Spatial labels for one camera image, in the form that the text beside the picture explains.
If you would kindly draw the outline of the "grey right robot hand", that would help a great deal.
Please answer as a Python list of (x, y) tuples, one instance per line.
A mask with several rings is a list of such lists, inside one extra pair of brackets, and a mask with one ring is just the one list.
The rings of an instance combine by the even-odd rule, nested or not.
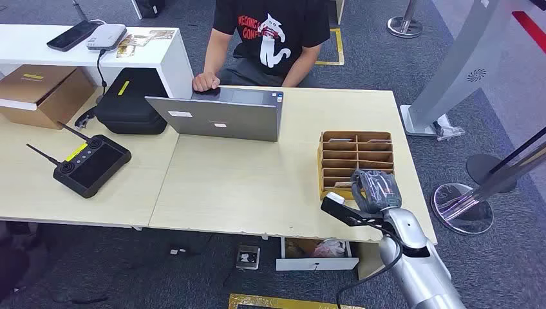
[(402, 207), (402, 196), (395, 177), (379, 170), (355, 170), (350, 177), (351, 192), (358, 208), (368, 214)]

